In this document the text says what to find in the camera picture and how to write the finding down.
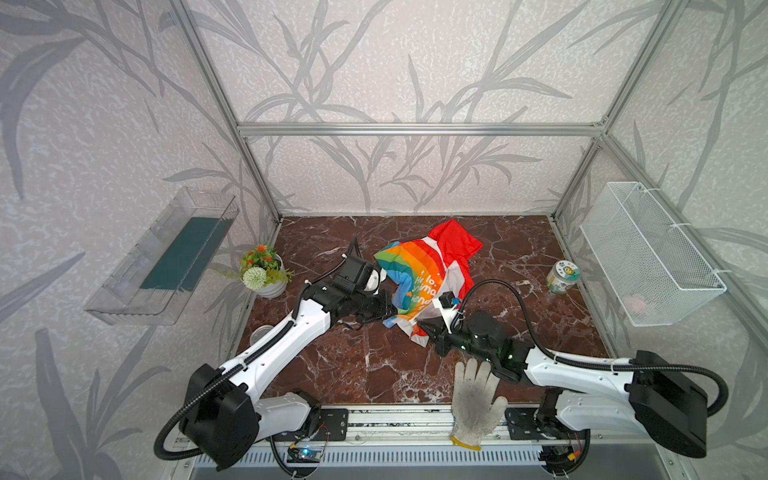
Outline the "rainbow striped child jacket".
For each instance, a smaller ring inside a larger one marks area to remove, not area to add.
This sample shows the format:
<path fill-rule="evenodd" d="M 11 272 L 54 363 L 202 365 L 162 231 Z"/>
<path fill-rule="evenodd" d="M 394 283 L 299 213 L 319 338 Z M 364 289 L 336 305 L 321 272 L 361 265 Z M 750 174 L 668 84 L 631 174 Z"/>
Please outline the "rainbow striped child jacket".
<path fill-rule="evenodd" d="M 424 347 L 427 333 L 419 320 L 437 317 L 434 302 L 446 293 L 462 300 L 474 286 L 469 260 L 483 247 L 455 220 L 434 227 L 427 236 L 408 242 L 394 242 L 374 255 L 397 289 L 392 303 L 397 313 L 384 321 L 388 328 L 399 327 L 409 339 Z"/>

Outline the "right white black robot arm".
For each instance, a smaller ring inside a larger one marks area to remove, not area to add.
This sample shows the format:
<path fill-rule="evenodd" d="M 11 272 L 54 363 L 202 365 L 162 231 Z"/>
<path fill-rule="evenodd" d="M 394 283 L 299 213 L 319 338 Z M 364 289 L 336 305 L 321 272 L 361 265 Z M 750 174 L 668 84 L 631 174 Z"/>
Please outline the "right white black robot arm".
<path fill-rule="evenodd" d="M 418 325 L 438 355 L 461 350 L 488 365 L 490 375 L 500 381 L 546 389 L 536 424 L 549 435 L 639 433 L 682 456 L 707 454 L 706 392 L 655 353 L 640 350 L 630 359 L 546 354 L 509 337 L 484 311 L 457 328 L 438 317 Z"/>

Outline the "pink object in basket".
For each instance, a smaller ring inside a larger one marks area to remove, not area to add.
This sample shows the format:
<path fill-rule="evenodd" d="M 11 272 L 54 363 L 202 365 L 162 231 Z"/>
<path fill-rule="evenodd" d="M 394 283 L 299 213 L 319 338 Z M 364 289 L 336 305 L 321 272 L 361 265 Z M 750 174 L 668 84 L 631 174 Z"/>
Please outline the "pink object in basket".
<path fill-rule="evenodd" d="M 651 309 L 651 303 L 643 295 L 628 295 L 623 298 L 622 302 L 627 314 L 633 322 L 643 323 L 646 321 Z"/>

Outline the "aluminium cage frame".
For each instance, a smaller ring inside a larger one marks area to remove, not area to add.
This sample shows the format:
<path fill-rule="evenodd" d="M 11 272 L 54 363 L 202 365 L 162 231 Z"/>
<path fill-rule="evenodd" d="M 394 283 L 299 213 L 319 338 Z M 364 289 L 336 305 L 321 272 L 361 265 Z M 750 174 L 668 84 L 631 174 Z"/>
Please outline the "aluminium cage frame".
<path fill-rule="evenodd" d="M 587 286 L 620 306 L 612 320 L 633 329 L 677 329 L 723 350 L 735 368 L 731 396 L 711 447 L 767 453 L 767 5 L 763 1 L 648 1 L 605 21 L 615 37 L 653 21 L 623 86 L 601 122 L 593 125 L 524 124 L 518 116 L 492 123 L 467 114 L 492 89 L 508 82 L 495 65 L 447 103 L 419 107 L 416 119 L 377 122 L 350 115 L 322 122 L 320 106 L 296 89 L 272 96 L 261 112 L 284 106 L 280 122 L 259 114 L 225 119 L 235 140 L 251 137 L 351 137 L 437 141 L 446 181 L 459 183 L 470 160 L 458 150 L 469 137 L 589 136 L 582 162 L 554 216 L 574 225 L 568 236 Z M 639 182 L 659 201 L 710 264 L 727 291 L 682 321 L 636 327 L 608 283 L 580 226 L 608 182 Z"/>

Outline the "white knit work glove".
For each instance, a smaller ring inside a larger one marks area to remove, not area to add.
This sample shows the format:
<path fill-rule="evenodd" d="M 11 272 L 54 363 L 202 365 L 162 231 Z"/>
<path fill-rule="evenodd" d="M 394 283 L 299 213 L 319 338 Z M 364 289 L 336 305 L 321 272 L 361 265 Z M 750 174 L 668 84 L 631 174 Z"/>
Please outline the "white knit work glove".
<path fill-rule="evenodd" d="M 496 395 L 498 384 L 488 362 L 470 358 L 455 365 L 451 405 L 454 425 L 450 435 L 455 446 L 480 451 L 482 440 L 502 420 L 508 400 Z"/>

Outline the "clear acrylic wall shelf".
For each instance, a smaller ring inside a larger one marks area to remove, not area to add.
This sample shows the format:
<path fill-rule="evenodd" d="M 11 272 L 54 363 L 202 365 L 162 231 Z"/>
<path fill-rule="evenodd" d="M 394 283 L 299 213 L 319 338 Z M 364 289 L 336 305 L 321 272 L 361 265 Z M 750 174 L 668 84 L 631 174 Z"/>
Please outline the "clear acrylic wall shelf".
<path fill-rule="evenodd" d="M 174 325 L 239 211 L 233 194 L 181 188 L 84 310 L 113 326 Z"/>

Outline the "silver metal tin can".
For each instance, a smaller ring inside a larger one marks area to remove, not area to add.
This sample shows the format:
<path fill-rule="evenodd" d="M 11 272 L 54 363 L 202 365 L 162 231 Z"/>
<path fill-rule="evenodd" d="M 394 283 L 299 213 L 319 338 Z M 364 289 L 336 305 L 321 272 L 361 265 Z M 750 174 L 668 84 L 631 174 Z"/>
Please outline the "silver metal tin can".
<path fill-rule="evenodd" d="M 261 325 L 256 328 L 249 337 L 249 345 L 255 345 L 261 338 L 267 335 L 273 329 L 272 325 Z"/>

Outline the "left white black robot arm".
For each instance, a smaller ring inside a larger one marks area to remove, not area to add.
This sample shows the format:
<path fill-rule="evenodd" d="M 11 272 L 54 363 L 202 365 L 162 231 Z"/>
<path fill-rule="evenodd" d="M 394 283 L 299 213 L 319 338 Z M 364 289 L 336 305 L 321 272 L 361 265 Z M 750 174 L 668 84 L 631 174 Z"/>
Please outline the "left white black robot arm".
<path fill-rule="evenodd" d="M 391 295 L 381 287 L 386 277 L 381 267 L 346 254 L 305 282 L 293 309 L 254 345 L 219 367 L 204 364 L 192 374 L 183 406 L 157 435 L 155 456 L 179 461 L 206 455 L 223 470 L 262 440 L 315 435 L 321 406 L 312 396 L 263 394 L 305 347 L 345 318 L 364 325 L 393 317 Z"/>

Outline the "small green labelled jar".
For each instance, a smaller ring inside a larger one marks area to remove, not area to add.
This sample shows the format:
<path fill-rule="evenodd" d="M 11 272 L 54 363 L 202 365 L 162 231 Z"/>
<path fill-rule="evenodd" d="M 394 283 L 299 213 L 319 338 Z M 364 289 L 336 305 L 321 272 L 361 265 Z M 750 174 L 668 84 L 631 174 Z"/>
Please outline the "small green labelled jar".
<path fill-rule="evenodd" d="M 581 269 L 571 261 L 558 260 L 546 277 L 550 292 L 563 295 L 581 278 Z"/>

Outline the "green circuit board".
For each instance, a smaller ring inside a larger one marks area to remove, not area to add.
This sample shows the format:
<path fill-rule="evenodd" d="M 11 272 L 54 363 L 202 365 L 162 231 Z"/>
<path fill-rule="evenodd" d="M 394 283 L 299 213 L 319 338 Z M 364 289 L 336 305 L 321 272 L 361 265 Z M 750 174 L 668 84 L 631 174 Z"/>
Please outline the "green circuit board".
<path fill-rule="evenodd" d="M 287 455 L 291 463 L 314 464 L 322 461 L 324 449 L 311 446 L 292 446 L 288 448 Z"/>

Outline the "potted artificial flower plant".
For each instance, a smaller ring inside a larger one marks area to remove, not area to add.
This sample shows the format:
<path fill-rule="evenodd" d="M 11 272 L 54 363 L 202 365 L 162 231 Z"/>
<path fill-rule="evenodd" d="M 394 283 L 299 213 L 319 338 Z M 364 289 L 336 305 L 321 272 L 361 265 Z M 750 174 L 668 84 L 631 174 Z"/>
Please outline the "potted artificial flower plant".
<path fill-rule="evenodd" d="M 214 270 L 264 299 L 282 295 L 295 275 L 285 266 L 275 246 L 268 244 L 259 244 L 248 250 L 241 257 L 238 269 L 215 266 Z"/>

